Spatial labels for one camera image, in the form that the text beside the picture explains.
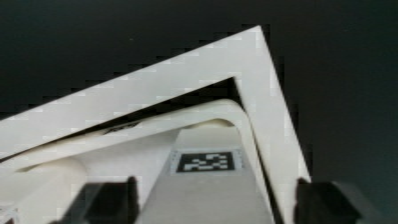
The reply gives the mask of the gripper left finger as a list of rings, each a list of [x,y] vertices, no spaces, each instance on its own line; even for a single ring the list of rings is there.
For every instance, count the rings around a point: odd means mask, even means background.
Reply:
[[[50,224],[135,224],[139,217],[139,183],[89,183],[78,193],[67,212]]]

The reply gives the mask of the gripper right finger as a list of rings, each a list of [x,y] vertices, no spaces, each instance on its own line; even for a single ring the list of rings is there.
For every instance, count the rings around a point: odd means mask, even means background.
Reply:
[[[297,180],[295,224],[385,224],[357,187],[343,182]]]

